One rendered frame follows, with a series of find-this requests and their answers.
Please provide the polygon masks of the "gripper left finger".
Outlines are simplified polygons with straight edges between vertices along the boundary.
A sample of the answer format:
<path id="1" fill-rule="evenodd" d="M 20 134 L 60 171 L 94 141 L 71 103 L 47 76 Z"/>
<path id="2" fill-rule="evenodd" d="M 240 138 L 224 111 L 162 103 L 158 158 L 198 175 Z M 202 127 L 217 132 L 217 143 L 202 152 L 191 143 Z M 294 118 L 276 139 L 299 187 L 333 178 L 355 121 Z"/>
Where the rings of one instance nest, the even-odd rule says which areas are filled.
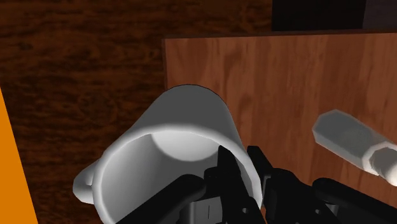
<path id="1" fill-rule="evenodd" d="M 265 224 L 233 154 L 220 146 L 204 177 L 184 174 L 116 224 Z"/>

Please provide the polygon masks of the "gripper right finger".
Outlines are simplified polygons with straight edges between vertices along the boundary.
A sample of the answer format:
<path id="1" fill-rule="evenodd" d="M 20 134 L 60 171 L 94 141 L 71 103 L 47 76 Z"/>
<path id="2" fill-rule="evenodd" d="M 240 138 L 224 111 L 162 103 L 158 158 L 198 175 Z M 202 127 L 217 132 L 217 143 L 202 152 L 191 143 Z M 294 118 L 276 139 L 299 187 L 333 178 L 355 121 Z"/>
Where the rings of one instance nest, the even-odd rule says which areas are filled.
<path id="1" fill-rule="evenodd" d="M 268 224 L 397 224 L 397 208 L 330 178 L 306 185 L 272 167 L 257 146 L 247 153 L 261 180 Z"/>

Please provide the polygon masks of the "white mug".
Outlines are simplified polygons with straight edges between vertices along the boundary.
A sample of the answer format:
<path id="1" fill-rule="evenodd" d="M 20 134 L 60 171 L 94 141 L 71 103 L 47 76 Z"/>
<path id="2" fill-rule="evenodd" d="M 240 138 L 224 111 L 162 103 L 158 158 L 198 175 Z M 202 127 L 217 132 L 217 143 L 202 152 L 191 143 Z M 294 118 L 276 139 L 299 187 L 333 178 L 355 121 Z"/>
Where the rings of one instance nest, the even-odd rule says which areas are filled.
<path id="1" fill-rule="evenodd" d="M 116 224 L 184 174 L 203 176 L 218 148 L 237 160 L 248 194 L 262 202 L 260 178 L 219 95 L 199 85 L 162 93 L 129 130 L 74 179 L 73 193 Z"/>

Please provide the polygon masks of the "brown wooden table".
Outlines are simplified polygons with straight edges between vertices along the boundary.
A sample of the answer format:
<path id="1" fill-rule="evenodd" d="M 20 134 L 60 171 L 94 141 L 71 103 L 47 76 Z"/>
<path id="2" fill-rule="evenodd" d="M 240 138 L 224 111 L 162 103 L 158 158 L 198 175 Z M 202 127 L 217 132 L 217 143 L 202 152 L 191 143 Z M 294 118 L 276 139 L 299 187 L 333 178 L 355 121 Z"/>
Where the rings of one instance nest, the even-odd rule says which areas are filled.
<path id="1" fill-rule="evenodd" d="M 216 92 L 244 145 L 259 146 L 274 167 L 306 184 L 331 178 L 397 208 L 397 187 L 312 133 L 320 114 L 339 109 L 397 143 L 397 32 L 167 38 L 163 47 L 167 87 Z"/>

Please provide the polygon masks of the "pale grey faceted bottle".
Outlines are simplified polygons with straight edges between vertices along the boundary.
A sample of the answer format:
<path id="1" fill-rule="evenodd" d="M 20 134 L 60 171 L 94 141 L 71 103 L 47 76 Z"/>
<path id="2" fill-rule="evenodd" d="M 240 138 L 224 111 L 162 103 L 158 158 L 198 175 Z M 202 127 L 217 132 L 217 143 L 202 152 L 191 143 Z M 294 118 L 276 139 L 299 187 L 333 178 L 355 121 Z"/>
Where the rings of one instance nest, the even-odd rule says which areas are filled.
<path id="1" fill-rule="evenodd" d="M 397 143 L 337 109 L 319 115 L 312 133 L 317 144 L 397 186 Z"/>

